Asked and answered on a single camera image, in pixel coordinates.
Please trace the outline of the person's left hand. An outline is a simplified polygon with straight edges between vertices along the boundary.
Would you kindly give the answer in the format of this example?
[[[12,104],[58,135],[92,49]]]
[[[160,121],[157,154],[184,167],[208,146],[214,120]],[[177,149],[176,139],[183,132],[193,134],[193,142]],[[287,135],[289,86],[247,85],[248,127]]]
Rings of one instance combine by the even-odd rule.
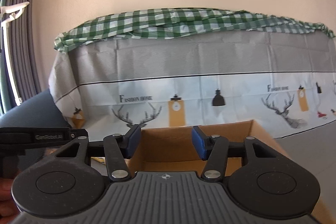
[[[13,180],[1,178],[0,181],[0,224],[10,223],[19,214],[19,210],[12,198],[11,187]]]

